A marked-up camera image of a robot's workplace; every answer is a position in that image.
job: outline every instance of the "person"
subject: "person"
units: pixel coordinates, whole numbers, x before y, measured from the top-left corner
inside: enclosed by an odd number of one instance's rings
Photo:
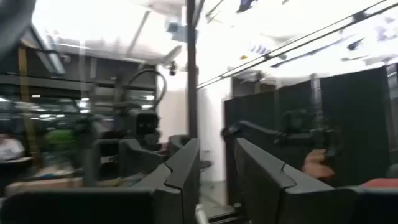
[[[19,159],[25,149],[22,144],[8,134],[0,134],[0,162]]]
[[[335,172],[331,167],[325,165],[325,154],[325,149],[312,150],[304,160],[302,172],[327,183],[328,180],[335,175]],[[398,171],[396,171],[396,169],[398,169],[398,165],[393,165],[387,173],[388,178],[382,177],[369,180],[361,184],[361,186],[371,188],[398,188]]]

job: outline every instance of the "cable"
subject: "cable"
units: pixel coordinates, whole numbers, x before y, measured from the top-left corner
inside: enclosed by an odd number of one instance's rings
[[[159,96],[158,99],[156,99],[156,101],[155,101],[155,103],[154,103],[154,108],[157,107],[157,105],[163,100],[163,97],[164,97],[164,95],[166,94],[166,91],[167,91],[167,81],[166,81],[166,78],[165,78],[161,73],[159,73],[157,70],[154,70],[154,69],[143,69],[143,70],[139,70],[137,73],[135,73],[135,74],[131,77],[131,79],[129,80],[129,82],[127,83],[127,85],[126,85],[126,86],[124,87],[124,89],[123,89],[123,94],[122,94],[122,98],[121,98],[121,101],[122,101],[122,102],[126,100],[127,91],[128,91],[129,86],[130,86],[138,77],[140,77],[142,74],[145,74],[145,73],[148,73],[148,72],[154,72],[154,73],[156,73],[156,75],[158,75],[158,76],[160,76],[160,77],[162,78],[163,83],[164,83],[163,89],[162,89],[162,91],[161,91],[161,93],[160,93],[160,96]]]

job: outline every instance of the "hand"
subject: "hand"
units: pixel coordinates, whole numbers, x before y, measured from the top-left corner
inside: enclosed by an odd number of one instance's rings
[[[335,172],[330,167],[323,164],[325,161],[325,149],[314,149],[304,161],[302,171],[316,179],[329,179]]]

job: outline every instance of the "floor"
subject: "floor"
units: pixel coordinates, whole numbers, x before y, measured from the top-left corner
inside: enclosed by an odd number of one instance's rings
[[[225,182],[202,182],[200,193],[200,203],[208,218],[233,212],[234,209],[226,205]]]

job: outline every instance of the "red object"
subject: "red object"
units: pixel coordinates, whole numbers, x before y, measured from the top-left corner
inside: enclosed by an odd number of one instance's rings
[[[365,184],[361,185],[362,187],[371,187],[371,188],[398,188],[398,178],[378,178],[378,179],[373,179]]]

